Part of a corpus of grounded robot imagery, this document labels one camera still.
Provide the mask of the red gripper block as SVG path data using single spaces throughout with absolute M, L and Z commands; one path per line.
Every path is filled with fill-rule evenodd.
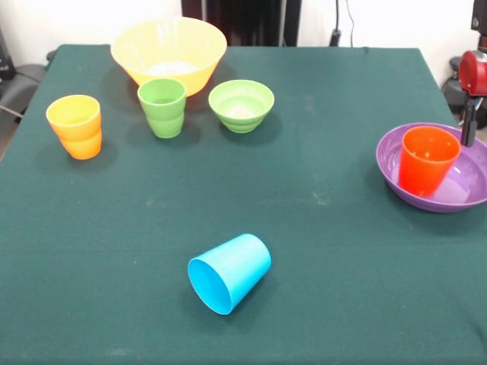
M 472 147 L 476 140 L 476 98 L 470 94 L 486 94 L 486 54 L 478 50 L 465 52 L 460 60 L 459 79 L 466 91 L 460 143 Z

